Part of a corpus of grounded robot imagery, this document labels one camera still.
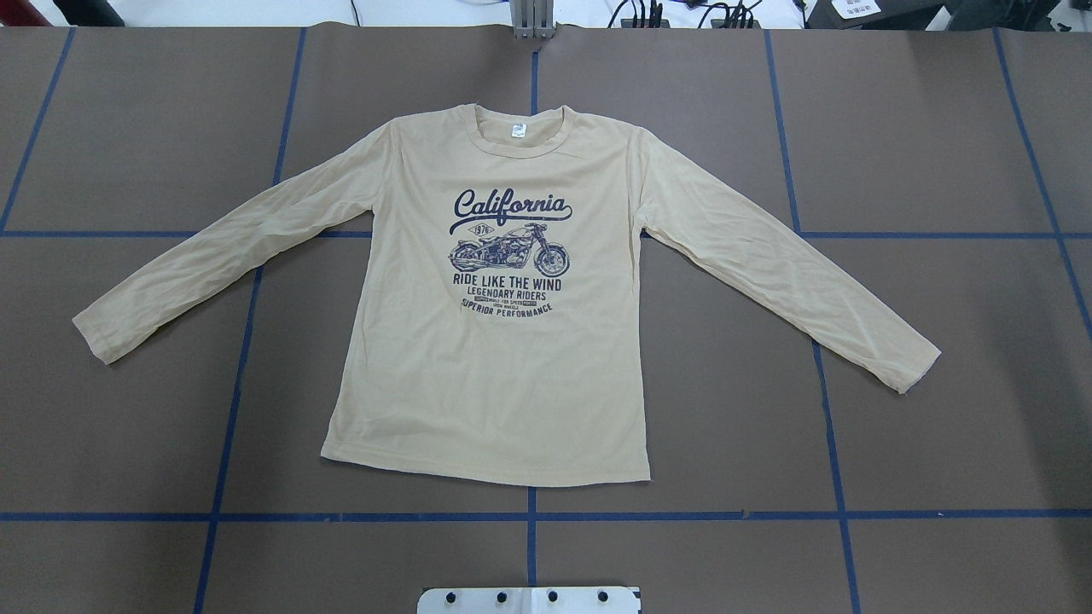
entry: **crew neckline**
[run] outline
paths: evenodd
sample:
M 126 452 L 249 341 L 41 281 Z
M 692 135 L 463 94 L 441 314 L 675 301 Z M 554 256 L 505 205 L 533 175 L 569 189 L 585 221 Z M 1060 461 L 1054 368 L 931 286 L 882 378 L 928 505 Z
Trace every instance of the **crew neckline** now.
M 573 116 L 577 113 L 566 105 L 561 105 L 556 109 L 544 110 L 532 116 L 498 113 L 489 110 L 478 104 L 462 105 L 460 110 L 462 111 L 463 122 L 466 125 L 466 135 L 477 149 L 488 154 L 517 158 L 536 157 L 547 154 L 561 146 L 561 143 L 569 138 L 569 133 L 572 131 Z M 482 128 L 478 125 L 479 117 L 482 119 L 509 121 L 512 123 L 548 121 L 560 117 L 561 126 L 558 128 L 557 132 L 555 132 L 554 135 L 546 141 L 531 147 L 521 147 L 486 139 L 485 135 L 482 134 Z

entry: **cream t-shirt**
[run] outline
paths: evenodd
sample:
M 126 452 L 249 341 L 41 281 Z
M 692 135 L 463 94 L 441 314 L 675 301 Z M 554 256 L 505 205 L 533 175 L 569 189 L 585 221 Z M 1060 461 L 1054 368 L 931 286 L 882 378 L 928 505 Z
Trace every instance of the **cream t-shirt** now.
M 272 256 L 366 211 L 370 263 L 329 459 L 535 486 L 649 480 L 642 231 L 899 392 L 939 355 L 651 132 L 566 106 L 393 119 L 168 250 L 73 321 L 111 363 Z

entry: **white metal plate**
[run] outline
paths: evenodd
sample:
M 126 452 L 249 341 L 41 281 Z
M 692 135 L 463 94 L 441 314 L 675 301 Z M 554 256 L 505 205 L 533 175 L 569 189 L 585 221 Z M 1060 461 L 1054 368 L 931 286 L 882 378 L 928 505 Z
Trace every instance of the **white metal plate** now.
M 640 594 L 627 587 L 429 589 L 417 614 L 640 614 Z

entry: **white bracket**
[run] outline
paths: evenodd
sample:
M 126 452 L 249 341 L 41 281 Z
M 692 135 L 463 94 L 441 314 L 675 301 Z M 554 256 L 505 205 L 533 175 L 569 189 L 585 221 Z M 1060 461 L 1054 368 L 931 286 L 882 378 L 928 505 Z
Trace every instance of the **white bracket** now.
M 517 38 L 553 38 L 554 0 L 509 0 Z
M 429 589 L 417 614 L 641 614 L 641 589 L 543 587 Z

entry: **dark red object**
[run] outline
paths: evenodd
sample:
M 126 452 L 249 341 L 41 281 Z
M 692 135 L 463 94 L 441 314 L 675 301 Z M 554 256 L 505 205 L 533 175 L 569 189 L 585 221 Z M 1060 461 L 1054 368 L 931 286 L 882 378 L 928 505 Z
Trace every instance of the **dark red object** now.
M 0 1 L 0 23 L 4 25 L 50 25 L 31 0 Z

